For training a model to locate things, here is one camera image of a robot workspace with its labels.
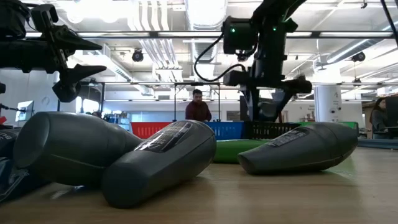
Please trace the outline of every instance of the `red bin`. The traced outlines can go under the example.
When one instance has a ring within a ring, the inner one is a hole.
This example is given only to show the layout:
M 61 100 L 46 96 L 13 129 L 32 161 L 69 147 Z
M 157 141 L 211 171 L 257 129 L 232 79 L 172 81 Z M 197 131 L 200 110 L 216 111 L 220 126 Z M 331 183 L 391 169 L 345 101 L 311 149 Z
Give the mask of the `red bin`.
M 147 139 L 169 124 L 171 122 L 132 122 L 131 129 L 136 136 Z

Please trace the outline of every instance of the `table surface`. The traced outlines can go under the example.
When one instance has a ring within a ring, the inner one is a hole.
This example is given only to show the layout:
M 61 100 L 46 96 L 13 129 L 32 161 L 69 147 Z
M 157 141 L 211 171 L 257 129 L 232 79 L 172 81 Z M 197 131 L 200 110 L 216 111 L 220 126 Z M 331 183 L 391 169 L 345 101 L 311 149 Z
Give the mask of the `table surface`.
M 101 192 L 52 184 L 0 208 L 0 223 L 397 223 L 398 152 L 358 148 L 326 172 L 250 176 L 212 164 L 139 208 L 109 207 Z

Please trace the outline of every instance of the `white pillar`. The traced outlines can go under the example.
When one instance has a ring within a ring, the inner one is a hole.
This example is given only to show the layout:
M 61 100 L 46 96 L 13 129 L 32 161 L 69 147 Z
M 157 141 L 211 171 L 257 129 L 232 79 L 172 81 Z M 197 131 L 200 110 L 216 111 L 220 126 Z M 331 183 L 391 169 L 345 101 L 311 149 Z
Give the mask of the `white pillar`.
M 315 121 L 341 121 L 341 87 L 315 87 Z

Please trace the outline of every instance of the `blue bin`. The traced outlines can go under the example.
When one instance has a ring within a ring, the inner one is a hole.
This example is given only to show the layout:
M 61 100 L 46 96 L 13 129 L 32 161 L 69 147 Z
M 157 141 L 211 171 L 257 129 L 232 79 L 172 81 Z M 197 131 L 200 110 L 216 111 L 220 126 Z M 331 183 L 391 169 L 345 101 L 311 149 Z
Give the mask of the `blue bin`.
M 217 140 L 241 139 L 243 122 L 206 122 L 214 131 Z

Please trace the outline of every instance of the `robotic arm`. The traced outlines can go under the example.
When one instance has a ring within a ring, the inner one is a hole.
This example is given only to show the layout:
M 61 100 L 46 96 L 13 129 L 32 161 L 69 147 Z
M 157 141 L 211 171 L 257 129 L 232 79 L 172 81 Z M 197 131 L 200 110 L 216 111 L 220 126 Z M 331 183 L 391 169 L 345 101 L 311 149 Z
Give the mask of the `robotic arm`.
M 224 37 L 225 54 L 247 58 L 256 52 L 252 67 L 246 70 L 241 64 L 233 65 L 214 80 L 206 80 L 197 72 L 201 79 L 208 82 L 224 77 L 225 85 L 240 85 L 251 120 L 275 121 L 291 97 L 312 90 L 312 84 L 304 78 L 282 81 L 285 79 L 282 75 L 283 62 L 287 59 L 286 33 L 294 32 L 298 27 L 290 17 L 304 2 L 305 0 L 264 0 L 250 19 L 227 17 L 222 35 L 209 48 Z M 242 71 L 230 71 L 234 67 L 241 67 Z M 257 87 L 279 90 L 275 93 L 273 105 L 259 102 Z
M 24 25 L 30 17 L 37 31 L 42 33 L 38 38 L 25 37 Z M 58 71 L 60 81 L 52 89 L 61 102 L 71 102 L 79 94 L 80 80 L 102 72 L 106 67 L 78 64 L 68 68 L 67 58 L 76 50 L 101 50 L 102 47 L 83 40 L 65 25 L 54 25 L 54 22 L 58 22 L 58 15 L 51 4 L 0 1 L 0 68 L 16 68 L 24 73 Z

